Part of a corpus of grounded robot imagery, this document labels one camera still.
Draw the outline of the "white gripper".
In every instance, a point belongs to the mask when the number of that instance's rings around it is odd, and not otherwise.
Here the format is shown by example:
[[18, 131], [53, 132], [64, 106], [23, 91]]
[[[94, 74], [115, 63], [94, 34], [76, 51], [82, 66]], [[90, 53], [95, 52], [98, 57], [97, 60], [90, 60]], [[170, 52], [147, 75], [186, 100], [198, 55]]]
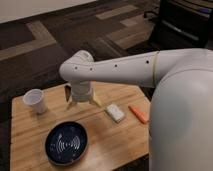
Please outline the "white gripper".
[[71, 98], [73, 101], [68, 103], [67, 109], [77, 105], [77, 102], [87, 102], [93, 105], [101, 106], [101, 101], [97, 95], [93, 95], [93, 88], [90, 82], [80, 82], [71, 85]]

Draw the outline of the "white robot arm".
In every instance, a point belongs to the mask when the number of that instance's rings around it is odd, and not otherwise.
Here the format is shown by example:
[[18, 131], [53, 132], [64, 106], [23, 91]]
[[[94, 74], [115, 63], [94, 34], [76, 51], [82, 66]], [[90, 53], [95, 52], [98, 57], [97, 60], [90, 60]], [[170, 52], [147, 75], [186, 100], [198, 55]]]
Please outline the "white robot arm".
[[71, 97], [93, 81], [150, 87], [149, 171], [213, 171], [213, 50], [160, 50], [96, 62], [86, 50], [64, 61]]

